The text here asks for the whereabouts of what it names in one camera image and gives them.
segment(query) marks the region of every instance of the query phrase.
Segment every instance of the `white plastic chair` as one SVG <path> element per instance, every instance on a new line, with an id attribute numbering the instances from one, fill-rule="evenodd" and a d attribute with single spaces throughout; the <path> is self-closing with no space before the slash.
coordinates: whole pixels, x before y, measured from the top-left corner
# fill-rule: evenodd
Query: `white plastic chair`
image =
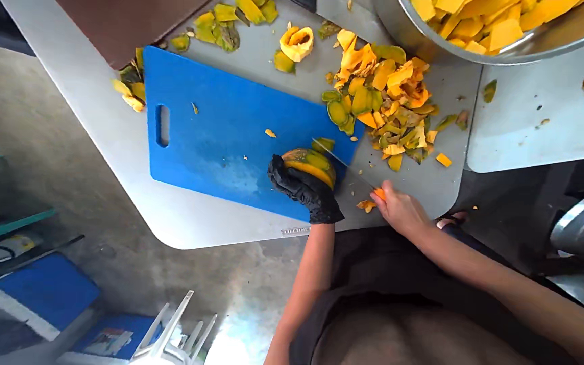
<path id="1" fill-rule="evenodd" d="M 193 344 L 195 343 L 195 339 L 197 338 L 199 332 L 202 330 L 202 326 L 204 322 L 199 321 L 195 329 L 191 333 L 191 335 L 186 339 L 186 342 L 183 343 L 182 348 L 177 348 L 169 343 L 171 336 L 179 323 L 179 319 L 182 318 L 182 314 L 184 313 L 184 309 L 188 305 L 188 302 L 191 300 L 194 291 L 189 290 L 186 296 L 182 299 L 182 303 L 179 304 L 179 307 L 174 312 L 173 317 L 168 321 L 168 324 L 162 331 L 157 341 L 154 342 L 152 345 L 148 345 L 150 339 L 154 336 L 154 332 L 157 330 L 157 326 L 161 322 L 162 318 L 164 317 L 164 313 L 168 309 L 168 303 L 164 305 L 164 308 L 159 311 L 157 317 L 150 325 L 148 332 L 146 332 L 145 336 L 137 350 L 134 352 L 132 359 L 130 360 L 131 364 L 134 365 L 192 365 L 193 361 L 197 357 L 197 354 L 202 349 L 202 345 L 206 341 L 211 329 L 215 324 L 215 320 L 217 319 L 217 314 L 211 319 L 209 325 L 205 328 L 202 336 L 195 344 L 195 348 L 193 348 Z"/>

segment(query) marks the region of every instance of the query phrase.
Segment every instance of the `metal bowl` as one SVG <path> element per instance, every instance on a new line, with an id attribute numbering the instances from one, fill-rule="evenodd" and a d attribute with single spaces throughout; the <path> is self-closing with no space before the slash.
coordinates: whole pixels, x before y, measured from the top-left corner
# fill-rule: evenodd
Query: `metal bowl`
<path id="1" fill-rule="evenodd" d="M 584 46 L 584 4 L 525 33 L 525 37 L 497 56 L 467 52 L 446 41 L 420 19 L 410 0 L 374 0 L 374 5 L 391 36 L 407 51 L 428 62 L 446 62 L 455 55 L 479 64 L 529 64 Z"/>

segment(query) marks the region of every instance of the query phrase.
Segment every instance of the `black nitrile glove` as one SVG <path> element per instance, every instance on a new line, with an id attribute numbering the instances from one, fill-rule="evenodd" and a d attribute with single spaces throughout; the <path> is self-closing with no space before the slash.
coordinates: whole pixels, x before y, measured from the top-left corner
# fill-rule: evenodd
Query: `black nitrile glove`
<path id="1" fill-rule="evenodd" d="M 285 167 L 281 156 L 272 155 L 267 176 L 276 190 L 308 208 L 310 224 L 336 223 L 344 219 L 332 189 L 309 173 Z"/>

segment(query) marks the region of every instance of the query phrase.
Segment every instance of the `concrete floor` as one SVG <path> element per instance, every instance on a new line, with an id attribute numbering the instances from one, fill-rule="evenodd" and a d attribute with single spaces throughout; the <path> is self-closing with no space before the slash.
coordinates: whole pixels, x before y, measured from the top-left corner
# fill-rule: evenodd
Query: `concrete floor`
<path id="1" fill-rule="evenodd" d="M 65 253 L 100 286 L 110 310 L 155 315 L 164 303 L 176 305 L 194 289 L 185 330 L 218 313 L 217 329 L 250 338 L 241 350 L 245 361 L 236 363 L 262 363 L 305 238 L 191 251 L 162 244 L 40 62 L 5 49 L 0 49 L 0 153 L 6 161 L 0 173 L 17 186 L 16 197 L 32 197 L 27 207 L 46 204 L 58 211 L 44 224 L 54 233 L 54 243 L 85 234 Z M 480 208 L 472 212 L 470 231 L 518 266 L 521 247 L 528 243 L 513 233 L 523 227 L 520 217 L 546 170 L 466 171 L 461 183 L 455 209 Z"/>

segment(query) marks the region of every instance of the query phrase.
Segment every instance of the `knife blade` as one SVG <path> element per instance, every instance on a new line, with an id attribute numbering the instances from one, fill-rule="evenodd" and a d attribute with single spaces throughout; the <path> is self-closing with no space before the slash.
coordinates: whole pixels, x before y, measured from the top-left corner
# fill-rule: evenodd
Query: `knife blade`
<path id="1" fill-rule="evenodd" d="M 383 200 L 386 200 L 385 196 L 384 196 L 384 192 L 382 191 L 381 188 L 377 188 L 375 185 L 371 184 L 366 178 L 364 178 L 362 175 L 360 175 L 359 171 L 355 171 L 354 168 L 352 168 L 351 166 L 346 164 L 346 162 L 342 161 L 342 159 L 337 157 L 337 155 L 335 155 L 333 153 L 333 151 L 326 148 L 325 145 L 323 145 L 320 141 L 318 141 L 317 138 L 312 137 L 312 140 L 314 141 L 314 143 L 320 145 L 323 149 L 325 149 L 333 157 L 333 159 L 336 159 L 337 161 L 339 161 L 339 163 L 344 165 L 347 171 L 353 173 L 353 175 L 355 175 L 357 178 L 359 178 L 362 183 L 365 183 L 371 189 L 372 192 L 375 192 L 375 194 L 377 194 Z"/>

